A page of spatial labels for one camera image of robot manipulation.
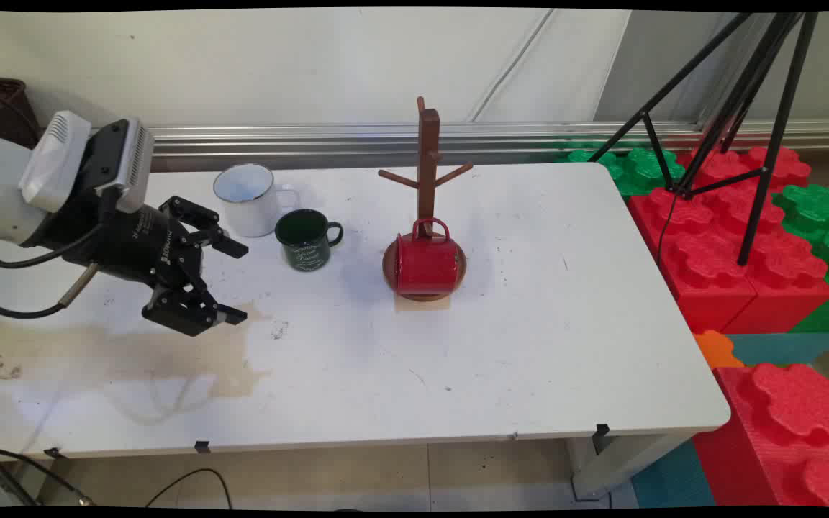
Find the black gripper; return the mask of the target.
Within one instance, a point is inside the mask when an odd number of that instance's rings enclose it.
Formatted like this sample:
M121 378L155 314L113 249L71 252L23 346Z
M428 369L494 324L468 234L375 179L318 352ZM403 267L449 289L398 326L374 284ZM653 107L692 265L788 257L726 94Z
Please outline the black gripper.
M26 246L57 250L82 238L99 223L98 204L69 204L43 220ZM153 295L142 308L142 318L188 337L197 337L218 324L238 325L247 312L226 306L208 291L184 286L200 273L203 253L211 247L234 258L249 247L230 237L216 211L180 196L159 209L145 204L134 213L117 211L96 235L62 259L76 265L98 263L101 272L151 286Z

